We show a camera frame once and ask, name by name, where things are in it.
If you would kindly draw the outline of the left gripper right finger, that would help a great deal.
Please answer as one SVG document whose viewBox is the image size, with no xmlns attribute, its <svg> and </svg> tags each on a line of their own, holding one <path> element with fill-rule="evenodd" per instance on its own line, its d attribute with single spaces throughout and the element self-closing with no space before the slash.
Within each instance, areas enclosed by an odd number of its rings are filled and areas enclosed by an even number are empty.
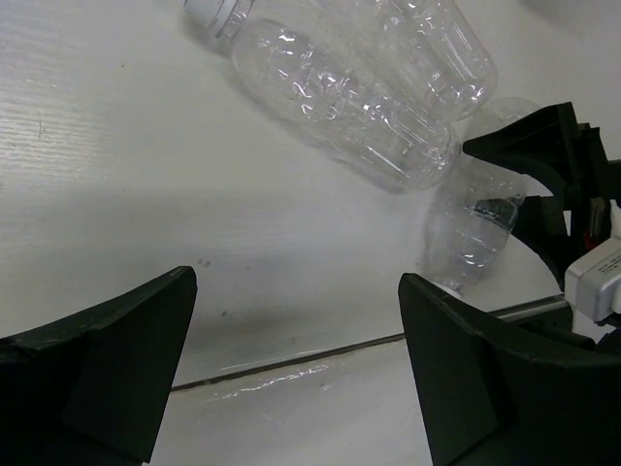
<svg viewBox="0 0 621 466">
<path fill-rule="evenodd" d="M 506 322 L 415 274 L 398 289 L 436 465 L 616 465 L 620 334 Z"/>
</svg>

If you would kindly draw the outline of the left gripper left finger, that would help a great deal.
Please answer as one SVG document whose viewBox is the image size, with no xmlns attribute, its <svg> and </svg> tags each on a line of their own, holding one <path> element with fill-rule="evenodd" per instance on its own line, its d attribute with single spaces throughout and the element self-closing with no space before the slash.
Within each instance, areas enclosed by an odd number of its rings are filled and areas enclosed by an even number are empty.
<svg viewBox="0 0 621 466">
<path fill-rule="evenodd" d="M 150 462 L 197 296 L 190 266 L 1 341 L 4 465 Z"/>
</svg>

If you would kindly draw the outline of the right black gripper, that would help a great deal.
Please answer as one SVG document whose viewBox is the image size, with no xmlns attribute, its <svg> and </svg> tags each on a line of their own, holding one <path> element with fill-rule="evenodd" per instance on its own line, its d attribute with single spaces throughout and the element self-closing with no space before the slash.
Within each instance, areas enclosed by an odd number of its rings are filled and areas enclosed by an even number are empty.
<svg viewBox="0 0 621 466">
<path fill-rule="evenodd" d="M 589 252 L 612 237 L 620 162 L 607 158 L 600 129 L 579 122 L 573 104 L 566 102 L 470 139 L 463 152 L 528 175 L 554 194 L 567 194 L 569 234 L 561 204 L 542 196 L 524 199 L 511 232 L 539 256 L 564 291 L 572 253 Z"/>
</svg>

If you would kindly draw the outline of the clear bottle pointing down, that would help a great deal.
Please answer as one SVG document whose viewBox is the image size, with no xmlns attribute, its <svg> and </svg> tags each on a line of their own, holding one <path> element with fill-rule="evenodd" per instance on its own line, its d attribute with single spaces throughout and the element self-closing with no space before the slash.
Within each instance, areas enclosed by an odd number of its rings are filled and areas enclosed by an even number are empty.
<svg viewBox="0 0 621 466">
<path fill-rule="evenodd" d="M 461 295 L 504 250 L 527 195 L 525 176 L 461 153 L 426 217 L 422 275 Z"/>
</svg>

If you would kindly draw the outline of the clear bottle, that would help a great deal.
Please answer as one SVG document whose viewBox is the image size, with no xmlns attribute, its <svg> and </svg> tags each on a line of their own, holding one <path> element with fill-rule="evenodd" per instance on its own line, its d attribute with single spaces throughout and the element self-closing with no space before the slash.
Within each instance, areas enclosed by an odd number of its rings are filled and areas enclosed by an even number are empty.
<svg viewBox="0 0 621 466">
<path fill-rule="evenodd" d="M 320 1 L 382 77 L 438 119 L 469 117 L 498 72 L 453 1 Z"/>
<path fill-rule="evenodd" d="M 446 178 L 451 125 L 389 83 L 315 1 L 186 1 L 189 29 L 232 62 L 235 82 L 296 138 L 389 191 Z"/>
</svg>

